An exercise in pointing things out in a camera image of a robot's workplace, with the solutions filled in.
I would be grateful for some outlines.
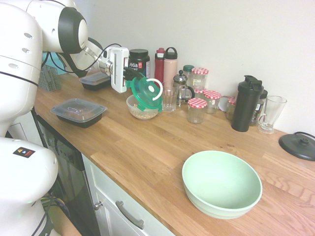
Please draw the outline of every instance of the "white wall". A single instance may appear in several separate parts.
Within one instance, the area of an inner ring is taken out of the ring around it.
[[[103,47],[175,47],[179,67],[210,70],[207,88],[236,95],[244,75],[288,102],[275,127],[315,135],[314,0],[77,0]]]

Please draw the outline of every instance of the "black shaker bottle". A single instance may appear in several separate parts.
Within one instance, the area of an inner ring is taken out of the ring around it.
[[[239,132],[246,132],[250,126],[252,116],[264,87],[262,81],[254,76],[245,75],[245,80],[238,84],[238,95],[232,118],[232,128]]]

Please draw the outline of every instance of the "glass jar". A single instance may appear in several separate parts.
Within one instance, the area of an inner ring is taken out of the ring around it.
[[[218,104],[221,98],[221,93],[216,92],[216,91],[204,91],[204,99],[207,101],[207,109],[206,113],[208,114],[214,114],[218,110]]]
[[[258,124],[258,119],[259,119],[259,117],[261,115],[262,108],[263,108],[263,106],[264,106],[264,104],[266,102],[267,95],[268,95],[268,91],[264,90],[264,92],[260,96],[259,101],[257,103],[257,106],[255,108],[255,111],[254,111],[254,114],[252,116],[252,120],[251,120],[250,126],[256,126]]]
[[[192,87],[192,69],[194,68],[193,65],[184,65],[183,66],[183,75],[187,76],[187,86]]]
[[[195,92],[196,98],[201,98],[201,99],[205,100],[205,96],[203,95],[204,90],[194,90],[194,92]]]
[[[227,101],[227,109],[225,116],[228,120],[232,120],[234,110],[235,110],[235,104],[236,104],[236,98],[235,97],[229,97]]]
[[[205,68],[193,68],[192,70],[192,88],[194,90],[204,90],[206,86],[209,70]]]
[[[207,102],[201,98],[191,98],[188,100],[187,120],[190,123],[200,124],[203,121]]]

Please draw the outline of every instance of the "red bottle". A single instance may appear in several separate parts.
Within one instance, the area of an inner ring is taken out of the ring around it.
[[[154,78],[163,83],[164,77],[164,48],[159,48],[156,53]]]

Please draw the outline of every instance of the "french press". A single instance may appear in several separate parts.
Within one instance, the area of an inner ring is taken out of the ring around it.
[[[181,107],[182,103],[188,102],[190,98],[195,97],[195,92],[192,87],[186,85],[188,78],[186,75],[183,75],[182,70],[179,71],[179,74],[174,76],[173,80],[174,80],[173,86],[179,87],[176,104],[178,105],[178,107]]]

